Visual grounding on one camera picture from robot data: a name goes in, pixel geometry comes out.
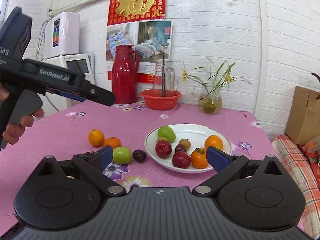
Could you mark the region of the left hand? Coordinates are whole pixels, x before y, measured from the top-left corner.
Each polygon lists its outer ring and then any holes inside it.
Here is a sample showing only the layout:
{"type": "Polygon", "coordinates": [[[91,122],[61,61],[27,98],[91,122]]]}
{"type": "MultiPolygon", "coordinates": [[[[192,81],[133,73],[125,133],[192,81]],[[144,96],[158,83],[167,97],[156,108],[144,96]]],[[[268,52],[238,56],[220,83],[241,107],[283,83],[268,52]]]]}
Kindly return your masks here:
{"type": "Polygon", "coordinates": [[[1,149],[15,144],[34,117],[42,117],[43,102],[35,92],[1,83],[1,149]]]}

